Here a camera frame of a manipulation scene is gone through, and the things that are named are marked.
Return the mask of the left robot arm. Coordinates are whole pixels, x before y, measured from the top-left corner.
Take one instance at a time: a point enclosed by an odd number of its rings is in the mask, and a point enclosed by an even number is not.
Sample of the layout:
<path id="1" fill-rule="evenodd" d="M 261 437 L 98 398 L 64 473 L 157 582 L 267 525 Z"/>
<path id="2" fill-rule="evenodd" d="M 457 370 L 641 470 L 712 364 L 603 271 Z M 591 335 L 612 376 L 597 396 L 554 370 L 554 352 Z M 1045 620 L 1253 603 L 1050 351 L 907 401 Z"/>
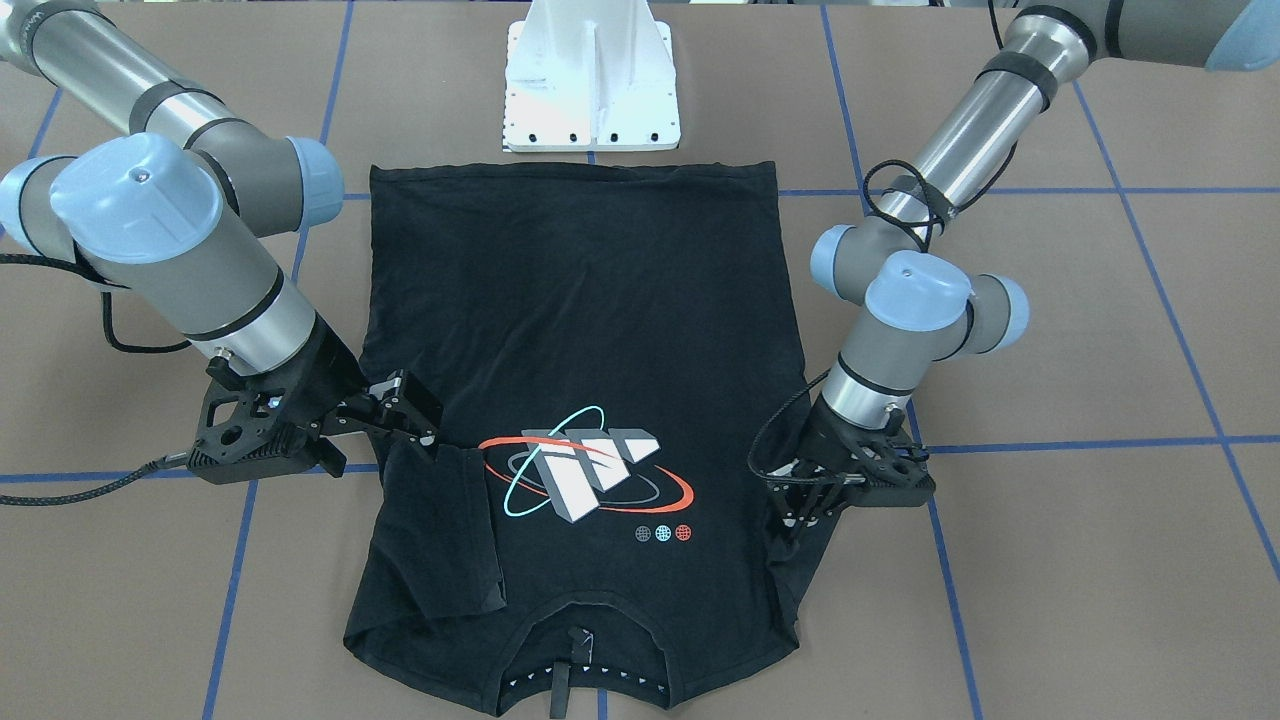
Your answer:
<path id="1" fill-rule="evenodd" d="M 1027 336 L 929 373 L 925 509 L 854 510 L 831 555 L 1151 557 L 1277 580 L 1277 68 L 1105 60 L 937 249 L 1030 295 Z"/>

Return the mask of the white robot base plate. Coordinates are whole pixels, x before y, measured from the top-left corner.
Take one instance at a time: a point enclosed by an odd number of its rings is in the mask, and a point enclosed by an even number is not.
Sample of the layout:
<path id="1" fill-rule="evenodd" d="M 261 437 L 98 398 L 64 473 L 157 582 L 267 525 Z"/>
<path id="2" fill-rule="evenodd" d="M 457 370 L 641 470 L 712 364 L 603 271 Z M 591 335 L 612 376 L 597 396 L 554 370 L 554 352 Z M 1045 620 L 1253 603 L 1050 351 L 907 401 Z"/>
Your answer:
<path id="1" fill-rule="evenodd" d="M 672 32 L 646 1 L 534 1 L 507 29 L 507 152 L 653 152 L 681 138 Z"/>

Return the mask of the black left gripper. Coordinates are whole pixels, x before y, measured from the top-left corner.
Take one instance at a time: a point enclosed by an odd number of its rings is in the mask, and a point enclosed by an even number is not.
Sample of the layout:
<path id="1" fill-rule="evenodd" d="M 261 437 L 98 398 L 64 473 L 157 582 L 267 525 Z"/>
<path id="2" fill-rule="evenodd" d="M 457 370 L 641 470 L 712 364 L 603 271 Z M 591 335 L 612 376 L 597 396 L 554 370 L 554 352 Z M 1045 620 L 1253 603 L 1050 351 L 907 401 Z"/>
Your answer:
<path id="1" fill-rule="evenodd" d="M 806 529 L 849 506 L 913 509 L 933 498 L 931 454 L 914 441 L 905 420 L 902 410 L 892 409 L 886 427 L 867 429 L 845 421 L 818 398 L 792 459 L 765 468 L 767 496 L 783 537 L 796 542 Z"/>

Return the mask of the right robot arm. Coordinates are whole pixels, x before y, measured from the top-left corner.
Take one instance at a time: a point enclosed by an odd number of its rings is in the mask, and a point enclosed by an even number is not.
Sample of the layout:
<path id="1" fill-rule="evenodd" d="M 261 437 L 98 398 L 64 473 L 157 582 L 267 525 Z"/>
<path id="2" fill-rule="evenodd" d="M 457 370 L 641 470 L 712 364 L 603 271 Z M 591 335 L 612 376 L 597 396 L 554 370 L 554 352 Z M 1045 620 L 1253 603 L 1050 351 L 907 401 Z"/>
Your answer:
<path id="1" fill-rule="evenodd" d="M 119 137 L 3 178 L 20 260 L 131 291 L 207 359 L 191 448 L 143 465 L 229 484 L 346 469 L 365 433 L 429 462 L 439 401 L 407 370 L 372 382 L 262 238 L 333 220 L 346 183 L 312 138 L 273 138 L 138 45 L 92 1 L 5 1 L 3 60 Z"/>

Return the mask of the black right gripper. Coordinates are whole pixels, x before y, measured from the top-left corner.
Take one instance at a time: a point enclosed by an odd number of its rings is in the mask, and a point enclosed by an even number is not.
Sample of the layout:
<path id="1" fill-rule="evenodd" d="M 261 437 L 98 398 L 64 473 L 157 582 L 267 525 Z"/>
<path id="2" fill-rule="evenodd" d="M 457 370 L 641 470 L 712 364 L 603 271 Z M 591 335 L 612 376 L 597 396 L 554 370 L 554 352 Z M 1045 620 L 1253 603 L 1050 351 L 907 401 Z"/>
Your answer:
<path id="1" fill-rule="evenodd" d="M 408 370 L 369 386 L 355 355 L 321 318 L 301 350 L 274 370 L 238 377 L 224 361 L 209 370 L 212 382 L 187 468 L 214 484 L 312 468 L 342 477 L 346 456 L 323 436 L 337 409 L 339 436 L 436 442 L 442 401 Z"/>

